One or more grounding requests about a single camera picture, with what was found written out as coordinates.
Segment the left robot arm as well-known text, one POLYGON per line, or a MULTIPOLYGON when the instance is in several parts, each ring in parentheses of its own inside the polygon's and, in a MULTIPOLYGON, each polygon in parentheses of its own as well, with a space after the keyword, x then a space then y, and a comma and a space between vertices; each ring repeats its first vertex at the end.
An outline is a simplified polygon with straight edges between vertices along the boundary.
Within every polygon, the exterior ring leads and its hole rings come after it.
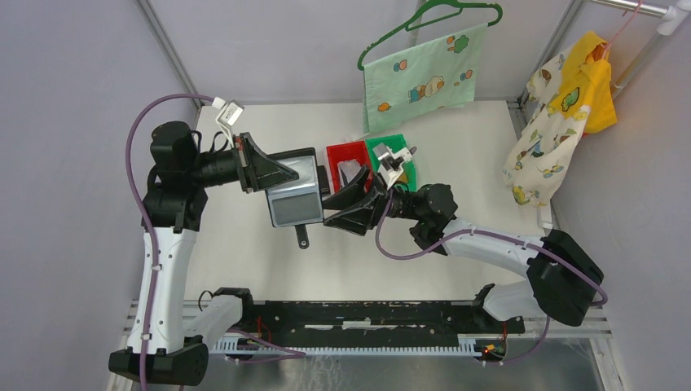
POLYGON ((224 151, 202 152, 190 126, 170 121, 152 132, 155 161, 147 192, 137 195, 143 215, 144 274, 137 314, 126 347, 110 355, 111 372, 151 384, 197 386, 212 347, 231 327, 248 331, 256 321, 251 292, 219 288, 191 322, 183 320, 184 293, 207 189, 237 182, 264 191, 298 179, 294 169, 265 154, 247 133, 224 151))

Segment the black leather card holder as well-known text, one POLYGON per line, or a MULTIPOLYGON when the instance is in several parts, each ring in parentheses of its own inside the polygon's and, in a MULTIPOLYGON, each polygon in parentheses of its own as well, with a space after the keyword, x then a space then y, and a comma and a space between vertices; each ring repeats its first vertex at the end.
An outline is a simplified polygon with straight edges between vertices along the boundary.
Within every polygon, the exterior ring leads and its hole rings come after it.
POLYGON ((275 228, 293 227, 300 249, 310 246, 306 226, 323 222, 319 165, 313 147, 270 154, 272 160, 296 171, 297 179, 265 191, 275 228))

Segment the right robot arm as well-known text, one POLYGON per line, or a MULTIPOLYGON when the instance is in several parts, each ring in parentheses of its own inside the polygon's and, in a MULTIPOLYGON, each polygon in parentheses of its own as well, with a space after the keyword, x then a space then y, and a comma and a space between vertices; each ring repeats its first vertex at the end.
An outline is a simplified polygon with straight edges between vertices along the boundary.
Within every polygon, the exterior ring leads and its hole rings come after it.
POLYGON ((517 317, 541 315, 579 327, 591 307, 606 303, 603 272, 564 231, 554 229, 543 237, 493 231, 456 216, 458 206, 447 184, 410 191, 387 187, 376 175, 367 187, 369 172, 362 168, 355 180, 323 200, 323 207, 333 212, 323 224, 355 235, 369 230, 379 235, 388 218, 412 220, 409 233, 419 252, 395 255, 383 250, 383 255, 397 261, 429 253, 467 257, 520 276, 517 283, 488 284, 476 295, 470 319, 480 332, 492 332, 517 317))

